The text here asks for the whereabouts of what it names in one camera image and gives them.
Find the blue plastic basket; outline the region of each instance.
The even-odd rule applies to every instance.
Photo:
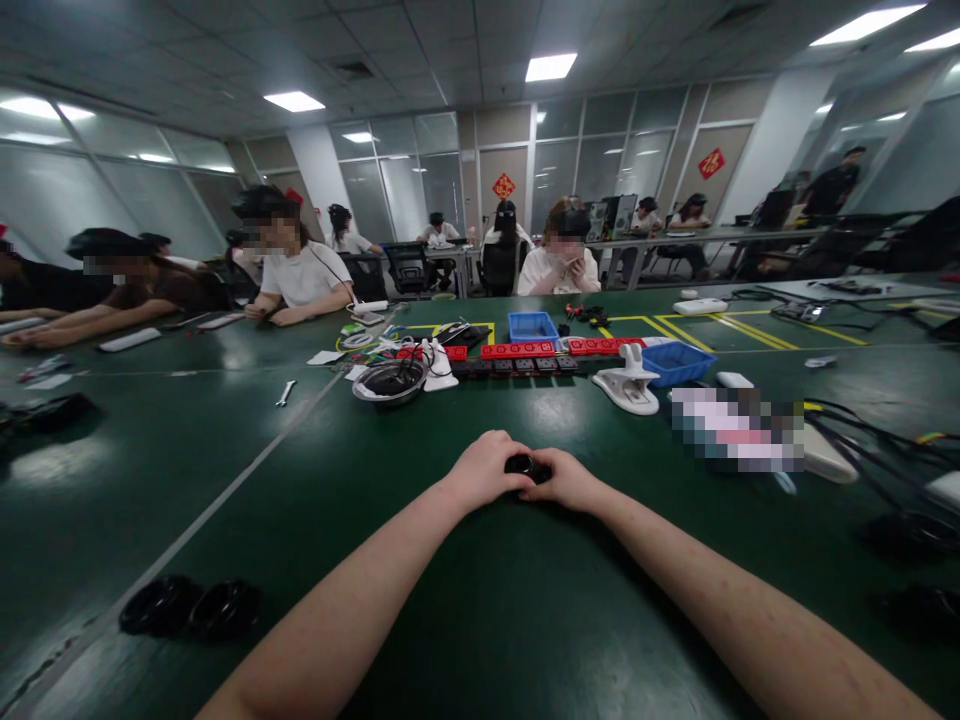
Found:
[[[556,346],[560,333],[547,313],[508,313],[510,342],[552,342]]]
[[[664,343],[643,349],[643,369],[659,373],[653,387],[679,385],[699,380],[717,359],[709,353],[681,342]]]

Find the black t-shirt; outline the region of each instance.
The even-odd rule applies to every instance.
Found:
[[[50,308],[72,313],[102,302],[113,290],[109,278],[90,277],[79,270],[20,259],[23,279],[3,283],[0,310]]]
[[[813,195],[807,203],[807,215],[836,215],[843,207],[843,196],[853,190],[859,177],[859,165],[827,170],[810,186]]]

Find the desk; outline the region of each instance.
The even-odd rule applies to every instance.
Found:
[[[732,287],[700,291],[717,297]],[[411,303],[395,322],[462,315],[495,323],[495,338],[505,341],[508,312],[544,310],[563,322],[571,299]],[[956,354],[913,325],[891,320],[869,335],[845,330],[843,339],[777,321],[763,313],[771,303],[731,308],[799,348],[784,350],[711,318],[671,318],[675,300],[669,289],[576,299],[620,318],[609,328],[614,336],[657,334],[652,323],[695,338],[717,351],[714,371],[742,372],[774,399],[828,397],[910,437],[960,430],[960,378],[943,372]],[[333,345],[346,317],[284,329],[236,323],[189,338],[177,332],[110,356],[91,345],[70,351],[90,374],[62,392],[86,393],[105,416],[72,439],[22,451],[0,483],[0,705],[79,636],[73,646],[84,651],[37,717],[192,716],[325,573],[441,477],[470,441],[501,427],[533,446],[571,450],[599,477],[818,613],[940,713],[960,713],[956,650],[914,645],[867,606],[872,593],[909,582],[960,585],[960,568],[904,571],[864,549],[854,530],[887,511],[864,483],[798,474],[799,495],[788,497],[767,476],[718,477],[678,444],[664,417],[620,411],[586,377],[465,381],[376,414],[339,373],[304,365]],[[837,365],[803,366],[824,354],[837,355]],[[0,399],[39,394],[9,380],[34,362],[0,356]],[[197,374],[170,377],[172,370]],[[290,406],[278,409],[290,379],[298,380]],[[665,390],[656,393],[663,401]],[[885,484],[916,507],[901,486]],[[231,485],[222,507],[166,557]],[[111,605],[158,558],[155,573],[186,573],[208,587],[240,576],[260,586],[266,601],[251,636],[204,646],[118,634]],[[105,626],[84,629],[95,617]],[[344,717],[384,717],[399,705],[416,717],[680,717],[690,707],[703,717],[760,716],[602,528],[510,498],[472,515],[440,548]]]

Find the air vent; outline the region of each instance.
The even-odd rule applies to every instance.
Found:
[[[757,17],[757,15],[770,7],[770,5],[770,2],[755,2],[737,5],[736,7],[732,7],[727,10],[723,17],[710,26],[710,29],[729,30],[731,28],[746,25],[748,22]]]
[[[340,79],[346,80],[347,82],[369,80],[373,77],[373,71],[360,60],[343,63],[342,65],[334,65],[333,71]]]

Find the brown t-shirt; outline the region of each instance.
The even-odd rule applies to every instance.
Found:
[[[130,310],[140,307],[147,300],[166,300],[184,312],[207,312],[216,310],[217,305],[203,285],[186,273],[168,270],[160,271],[153,292],[141,283],[118,286],[103,304],[117,310]]]

